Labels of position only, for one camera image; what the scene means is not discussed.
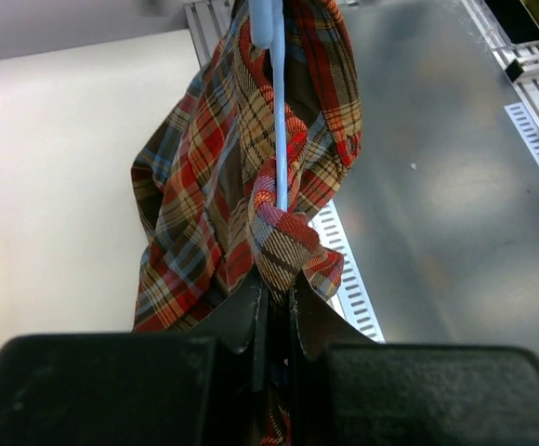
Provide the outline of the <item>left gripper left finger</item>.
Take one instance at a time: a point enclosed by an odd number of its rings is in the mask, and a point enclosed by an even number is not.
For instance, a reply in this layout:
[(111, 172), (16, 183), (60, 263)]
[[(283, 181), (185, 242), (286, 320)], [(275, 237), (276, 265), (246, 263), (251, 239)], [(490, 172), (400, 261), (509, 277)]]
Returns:
[(0, 445), (257, 445), (269, 291), (188, 332), (33, 334), (0, 349)]

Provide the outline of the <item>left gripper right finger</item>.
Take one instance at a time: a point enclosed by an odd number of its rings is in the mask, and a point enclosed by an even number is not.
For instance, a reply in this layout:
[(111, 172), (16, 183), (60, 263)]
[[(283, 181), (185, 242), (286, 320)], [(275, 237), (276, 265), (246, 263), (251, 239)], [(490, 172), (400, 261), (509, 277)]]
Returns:
[(289, 304), (295, 445), (539, 445), (529, 350), (379, 344), (304, 278)]

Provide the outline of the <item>red brown plaid shirt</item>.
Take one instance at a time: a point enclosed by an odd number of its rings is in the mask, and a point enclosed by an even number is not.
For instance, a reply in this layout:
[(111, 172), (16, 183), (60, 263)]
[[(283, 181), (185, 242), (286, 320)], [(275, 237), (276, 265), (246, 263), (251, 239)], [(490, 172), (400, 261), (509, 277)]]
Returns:
[(238, 1), (230, 27), (131, 168), (148, 244), (133, 328), (188, 331), (252, 270), (269, 313), (288, 309), (304, 279), (321, 300), (341, 283), (344, 258), (309, 222), (335, 196), (362, 147), (353, 51), (334, 1), (283, 5), (288, 207), (276, 204), (271, 56)]

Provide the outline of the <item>blue wire hanger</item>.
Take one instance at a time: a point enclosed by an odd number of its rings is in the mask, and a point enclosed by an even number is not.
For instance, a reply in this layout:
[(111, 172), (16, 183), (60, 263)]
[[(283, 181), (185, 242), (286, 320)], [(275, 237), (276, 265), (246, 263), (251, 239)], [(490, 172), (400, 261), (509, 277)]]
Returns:
[(274, 89), (274, 121), (276, 151), (276, 205), (288, 210), (288, 160), (285, 123), (285, 33), (283, 1), (252, 0), (249, 2), (252, 43), (268, 49)]

